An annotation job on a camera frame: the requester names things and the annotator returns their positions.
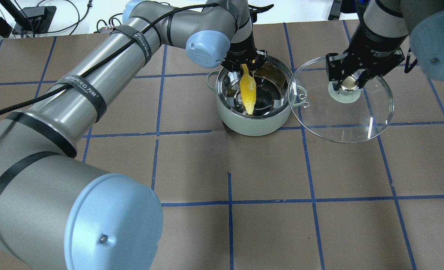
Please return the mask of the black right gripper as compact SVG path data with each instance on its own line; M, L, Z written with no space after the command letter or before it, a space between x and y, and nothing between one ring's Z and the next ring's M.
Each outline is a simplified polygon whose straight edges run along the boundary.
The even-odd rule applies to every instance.
M375 77L383 77L405 59L400 46L406 36L381 36L367 28L357 28L349 47L343 54L325 55L328 80L334 82L334 90L342 88L342 82L349 76L361 71L357 83L359 89Z

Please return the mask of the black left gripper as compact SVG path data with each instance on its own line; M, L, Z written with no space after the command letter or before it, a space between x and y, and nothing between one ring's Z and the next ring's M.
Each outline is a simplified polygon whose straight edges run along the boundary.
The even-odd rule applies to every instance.
M221 63L229 72L237 72L239 75L243 74L241 68L242 64L246 64L251 71L251 76L263 67L268 59L268 52L265 50L259 51L256 48L253 36L248 36L238 43L231 43L226 57Z

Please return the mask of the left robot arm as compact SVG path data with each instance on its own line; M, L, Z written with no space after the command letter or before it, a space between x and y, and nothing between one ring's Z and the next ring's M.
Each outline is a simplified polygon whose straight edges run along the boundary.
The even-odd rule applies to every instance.
M166 44L240 71L265 61L246 0L172 7L132 0L124 23L46 94L0 110L0 251L32 270L148 270L163 228L148 186L75 159L76 144Z

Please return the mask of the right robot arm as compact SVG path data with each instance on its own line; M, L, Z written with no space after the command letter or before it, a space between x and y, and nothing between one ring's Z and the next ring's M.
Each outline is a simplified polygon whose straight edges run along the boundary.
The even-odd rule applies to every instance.
M325 56L333 91L363 88L408 59L400 45L409 38L416 60L430 79L444 81L444 0L371 0L359 14L357 27L344 53Z

